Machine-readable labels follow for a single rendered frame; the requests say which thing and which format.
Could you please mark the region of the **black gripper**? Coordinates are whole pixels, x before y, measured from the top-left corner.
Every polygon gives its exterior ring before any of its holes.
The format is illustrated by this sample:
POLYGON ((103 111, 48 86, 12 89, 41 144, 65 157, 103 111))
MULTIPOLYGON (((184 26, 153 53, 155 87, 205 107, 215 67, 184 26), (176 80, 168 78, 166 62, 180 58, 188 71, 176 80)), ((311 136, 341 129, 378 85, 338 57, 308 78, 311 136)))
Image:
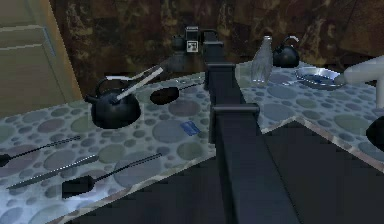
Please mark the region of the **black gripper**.
MULTIPOLYGON (((186 57, 185 38, 182 35, 174 35, 172 37, 171 47, 173 50, 173 55, 168 59, 168 69, 171 72, 182 72, 184 70, 186 57)), ((162 72, 163 68, 160 65, 156 65, 132 77, 131 81, 136 82, 136 84, 117 95, 114 99, 114 102, 119 102, 123 98, 132 94, 138 88, 141 88, 149 81, 160 75, 162 72)))

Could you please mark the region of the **pebble-top kitchen counter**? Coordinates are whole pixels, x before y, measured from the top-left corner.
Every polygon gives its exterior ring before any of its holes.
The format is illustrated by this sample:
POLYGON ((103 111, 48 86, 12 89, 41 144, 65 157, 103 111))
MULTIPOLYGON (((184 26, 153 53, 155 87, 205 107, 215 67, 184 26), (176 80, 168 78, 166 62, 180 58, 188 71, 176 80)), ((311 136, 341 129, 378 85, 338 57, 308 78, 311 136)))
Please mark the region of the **pebble-top kitchen counter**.
MULTIPOLYGON (((261 107, 259 125, 269 132, 298 121, 384 171, 384 153, 365 136, 373 120, 384 115, 376 107, 375 89, 366 84, 347 85, 334 91, 314 90, 296 81, 291 69, 273 70, 267 86, 252 88, 244 78, 250 66, 236 67, 244 98, 261 107)), ((0 224, 65 224, 70 219, 162 180, 177 171, 214 156, 208 141, 210 98, 202 87, 203 74, 166 81, 181 90, 179 98, 158 106, 149 97, 159 89, 151 84, 138 90, 141 117, 132 125, 104 130, 93 125, 90 107, 83 101, 53 106, 0 119, 0 154, 16 155, 51 142, 80 136, 80 140, 41 149, 12 159, 0 167, 0 224), (189 136, 180 126, 192 121, 200 133, 189 136), (93 178, 131 162, 162 156, 127 168, 95 183, 87 193, 63 199, 63 182, 81 176, 93 178), (72 164, 91 155, 99 159, 17 189, 6 189, 34 176, 72 164)))

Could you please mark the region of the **black frying pan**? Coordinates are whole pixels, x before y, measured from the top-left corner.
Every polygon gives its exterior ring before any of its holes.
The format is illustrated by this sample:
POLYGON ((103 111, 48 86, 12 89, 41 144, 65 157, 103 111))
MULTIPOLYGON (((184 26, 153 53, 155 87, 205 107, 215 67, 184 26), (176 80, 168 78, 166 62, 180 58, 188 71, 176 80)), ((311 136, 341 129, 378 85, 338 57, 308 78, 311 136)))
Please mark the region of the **black frying pan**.
POLYGON ((175 86, 161 88, 156 91, 153 91, 149 99, 155 105, 166 105, 177 100, 180 96, 181 90, 194 87, 195 85, 192 84, 181 88, 175 86))

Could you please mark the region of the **large black kettle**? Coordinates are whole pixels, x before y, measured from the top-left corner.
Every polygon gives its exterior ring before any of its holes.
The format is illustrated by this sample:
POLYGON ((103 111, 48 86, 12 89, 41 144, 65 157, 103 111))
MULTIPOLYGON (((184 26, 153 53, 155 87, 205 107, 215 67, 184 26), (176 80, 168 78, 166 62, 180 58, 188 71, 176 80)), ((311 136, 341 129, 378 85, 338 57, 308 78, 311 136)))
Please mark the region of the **large black kettle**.
POLYGON ((95 126, 102 129, 119 129, 134 123, 141 116, 141 108, 133 94, 117 99, 124 88, 101 91, 102 84, 110 79, 111 76, 101 79, 95 87, 95 95, 86 95, 84 101, 91 104, 91 117, 95 126))

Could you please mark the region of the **blue card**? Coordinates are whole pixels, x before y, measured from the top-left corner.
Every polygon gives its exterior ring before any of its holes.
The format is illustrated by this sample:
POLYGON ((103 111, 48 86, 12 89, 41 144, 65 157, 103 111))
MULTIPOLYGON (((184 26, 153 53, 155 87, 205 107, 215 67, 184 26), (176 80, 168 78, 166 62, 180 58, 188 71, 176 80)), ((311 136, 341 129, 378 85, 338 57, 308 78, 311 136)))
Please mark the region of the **blue card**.
POLYGON ((183 122, 180 126, 189 136, 200 133, 200 129, 192 121, 183 122))

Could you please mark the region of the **beige panelled door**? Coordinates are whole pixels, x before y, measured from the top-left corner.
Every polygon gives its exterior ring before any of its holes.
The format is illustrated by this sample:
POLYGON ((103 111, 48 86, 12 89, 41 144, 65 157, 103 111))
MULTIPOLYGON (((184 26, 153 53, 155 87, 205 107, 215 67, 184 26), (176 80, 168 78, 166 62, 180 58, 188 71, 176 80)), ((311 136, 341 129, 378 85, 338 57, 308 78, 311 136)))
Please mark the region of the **beige panelled door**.
POLYGON ((0 117, 82 98, 49 0, 0 0, 0 117))

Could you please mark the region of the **clear glass bottle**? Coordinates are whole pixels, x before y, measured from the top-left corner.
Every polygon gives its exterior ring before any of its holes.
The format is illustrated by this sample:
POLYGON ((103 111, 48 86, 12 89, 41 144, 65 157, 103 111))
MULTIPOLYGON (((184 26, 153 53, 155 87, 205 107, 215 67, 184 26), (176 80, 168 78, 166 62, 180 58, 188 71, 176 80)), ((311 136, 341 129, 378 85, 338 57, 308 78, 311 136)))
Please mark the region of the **clear glass bottle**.
POLYGON ((251 64, 251 81, 254 85, 265 85, 273 67, 272 37, 264 36, 251 64))

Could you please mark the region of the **black spatula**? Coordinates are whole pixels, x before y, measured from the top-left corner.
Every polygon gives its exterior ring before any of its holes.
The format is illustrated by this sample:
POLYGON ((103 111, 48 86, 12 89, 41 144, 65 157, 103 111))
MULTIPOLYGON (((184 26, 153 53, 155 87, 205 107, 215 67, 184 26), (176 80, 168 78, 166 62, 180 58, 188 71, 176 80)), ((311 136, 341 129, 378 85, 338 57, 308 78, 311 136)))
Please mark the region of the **black spatula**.
POLYGON ((162 156, 161 153, 157 153, 148 157, 145 157, 143 159, 131 162, 123 167, 120 167, 110 173, 107 173, 105 175, 99 176, 97 178, 93 178, 90 175, 86 176, 81 176, 75 179, 71 179, 68 181, 65 181, 62 183, 61 188, 62 188, 62 193, 61 196, 63 199, 67 199, 70 197, 78 196, 87 192, 90 192, 93 188, 96 182, 106 179, 118 172, 121 172, 127 168, 131 168, 134 166, 138 166, 140 164, 143 164, 145 162, 155 160, 157 158, 160 158, 162 156))

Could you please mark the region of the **black ladle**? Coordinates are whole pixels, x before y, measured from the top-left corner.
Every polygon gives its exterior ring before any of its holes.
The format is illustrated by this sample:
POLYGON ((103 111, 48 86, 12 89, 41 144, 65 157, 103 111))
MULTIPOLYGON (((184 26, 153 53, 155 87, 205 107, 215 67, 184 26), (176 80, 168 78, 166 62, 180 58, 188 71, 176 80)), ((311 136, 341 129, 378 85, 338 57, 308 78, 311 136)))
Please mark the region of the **black ladle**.
POLYGON ((15 158, 18 158, 18 157, 21 157, 21 156, 24 156, 24 155, 27 155, 27 154, 39 151, 39 150, 44 149, 44 148, 53 147, 53 146, 56 146, 56 145, 65 144, 65 143, 68 143, 68 142, 71 142, 71 141, 80 140, 80 139, 81 139, 80 136, 74 136, 74 137, 71 137, 71 138, 68 138, 68 139, 63 139, 63 140, 59 140, 59 141, 56 141, 56 142, 51 142, 51 143, 46 144, 44 146, 41 146, 41 147, 38 147, 38 148, 35 148, 35 149, 32 149, 32 150, 29 150, 29 151, 25 151, 25 152, 22 152, 22 153, 13 155, 13 156, 11 156, 9 154, 1 154, 0 155, 0 167, 4 167, 12 159, 15 159, 15 158))

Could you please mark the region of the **grey knife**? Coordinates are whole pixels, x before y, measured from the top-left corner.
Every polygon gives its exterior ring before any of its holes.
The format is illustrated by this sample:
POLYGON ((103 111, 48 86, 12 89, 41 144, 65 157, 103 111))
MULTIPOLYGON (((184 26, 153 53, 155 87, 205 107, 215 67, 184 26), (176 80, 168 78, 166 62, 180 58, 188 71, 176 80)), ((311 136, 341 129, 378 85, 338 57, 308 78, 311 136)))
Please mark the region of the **grey knife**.
POLYGON ((78 166, 82 166, 82 165, 85 165, 85 164, 93 163, 93 162, 97 161, 98 159, 99 159, 98 155, 91 155, 91 156, 83 158, 83 159, 81 159, 81 160, 79 160, 77 162, 74 162, 72 164, 69 164, 69 165, 66 165, 66 166, 63 166, 63 167, 51 170, 51 171, 49 171, 47 173, 40 174, 40 175, 34 176, 34 177, 32 177, 32 178, 30 178, 28 180, 25 180, 25 181, 19 182, 17 184, 11 185, 11 186, 7 187, 6 189, 8 189, 8 190, 17 189, 17 188, 22 188, 22 187, 25 187, 25 186, 28 186, 28 185, 31 185, 31 184, 35 184, 37 182, 41 182, 43 180, 52 178, 52 177, 58 175, 59 173, 61 173, 63 171, 66 171, 66 170, 69 170, 69 169, 72 169, 72 168, 75 168, 75 167, 78 167, 78 166))

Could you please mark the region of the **small black kettle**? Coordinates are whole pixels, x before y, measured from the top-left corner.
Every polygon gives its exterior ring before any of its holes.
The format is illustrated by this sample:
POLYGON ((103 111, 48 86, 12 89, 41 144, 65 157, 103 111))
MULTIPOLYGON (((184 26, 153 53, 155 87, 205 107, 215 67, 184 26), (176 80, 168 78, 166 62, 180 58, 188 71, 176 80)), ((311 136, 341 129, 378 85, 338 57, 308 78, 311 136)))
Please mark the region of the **small black kettle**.
POLYGON ((299 41, 299 38, 294 35, 287 36, 273 51, 273 65, 275 67, 294 68, 299 65, 300 58, 297 50, 292 45, 287 44, 290 39, 299 41))

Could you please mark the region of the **silver plate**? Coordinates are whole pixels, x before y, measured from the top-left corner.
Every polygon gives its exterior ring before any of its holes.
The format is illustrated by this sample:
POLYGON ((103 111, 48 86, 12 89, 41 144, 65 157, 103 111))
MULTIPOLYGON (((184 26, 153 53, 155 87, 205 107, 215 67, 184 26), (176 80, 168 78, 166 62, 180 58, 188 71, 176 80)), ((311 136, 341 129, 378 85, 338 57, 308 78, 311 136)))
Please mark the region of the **silver plate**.
POLYGON ((335 83, 339 73, 326 68, 301 67, 294 74, 298 82, 312 89, 333 91, 343 87, 335 83))

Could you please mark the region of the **black round pot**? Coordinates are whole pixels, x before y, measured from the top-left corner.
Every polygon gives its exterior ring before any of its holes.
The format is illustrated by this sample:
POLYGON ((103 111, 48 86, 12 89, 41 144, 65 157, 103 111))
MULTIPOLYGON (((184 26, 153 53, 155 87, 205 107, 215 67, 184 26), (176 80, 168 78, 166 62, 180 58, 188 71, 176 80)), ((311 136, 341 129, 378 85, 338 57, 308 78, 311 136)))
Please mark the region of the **black round pot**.
POLYGON ((384 116, 374 120, 366 130, 368 140, 384 152, 384 116))

